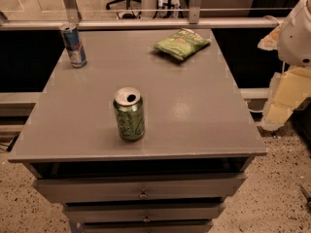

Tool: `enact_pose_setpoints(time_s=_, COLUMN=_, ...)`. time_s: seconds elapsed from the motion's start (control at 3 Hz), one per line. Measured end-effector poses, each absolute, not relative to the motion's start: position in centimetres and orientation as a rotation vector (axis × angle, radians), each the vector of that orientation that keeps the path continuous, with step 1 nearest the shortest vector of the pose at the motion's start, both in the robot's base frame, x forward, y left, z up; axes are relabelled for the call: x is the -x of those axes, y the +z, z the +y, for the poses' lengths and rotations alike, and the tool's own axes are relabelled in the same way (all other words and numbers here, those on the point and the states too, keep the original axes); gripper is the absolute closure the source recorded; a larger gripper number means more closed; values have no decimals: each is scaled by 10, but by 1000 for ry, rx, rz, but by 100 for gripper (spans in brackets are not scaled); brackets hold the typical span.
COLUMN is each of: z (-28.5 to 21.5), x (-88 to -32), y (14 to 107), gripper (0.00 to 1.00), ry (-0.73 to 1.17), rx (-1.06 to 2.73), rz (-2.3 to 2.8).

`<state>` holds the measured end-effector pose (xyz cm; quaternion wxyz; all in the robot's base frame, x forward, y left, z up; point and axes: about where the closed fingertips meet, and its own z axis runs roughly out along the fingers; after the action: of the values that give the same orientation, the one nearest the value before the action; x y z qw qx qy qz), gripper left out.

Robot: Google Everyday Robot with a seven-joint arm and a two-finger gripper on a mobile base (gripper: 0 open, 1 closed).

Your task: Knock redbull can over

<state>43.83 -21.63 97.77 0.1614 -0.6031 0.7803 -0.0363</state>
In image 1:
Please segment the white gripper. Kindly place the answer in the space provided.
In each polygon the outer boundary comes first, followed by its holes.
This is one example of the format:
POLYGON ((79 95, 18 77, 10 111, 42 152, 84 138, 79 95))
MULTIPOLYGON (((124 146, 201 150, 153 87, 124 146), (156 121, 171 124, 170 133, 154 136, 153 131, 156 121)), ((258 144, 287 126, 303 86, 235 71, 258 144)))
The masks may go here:
POLYGON ((260 125, 276 131, 311 94, 311 0, 299 0, 281 27, 275 27, 258 43, 261 50, 278 50, 279 58, 291 66, 275 73, 270 81, 260 125))

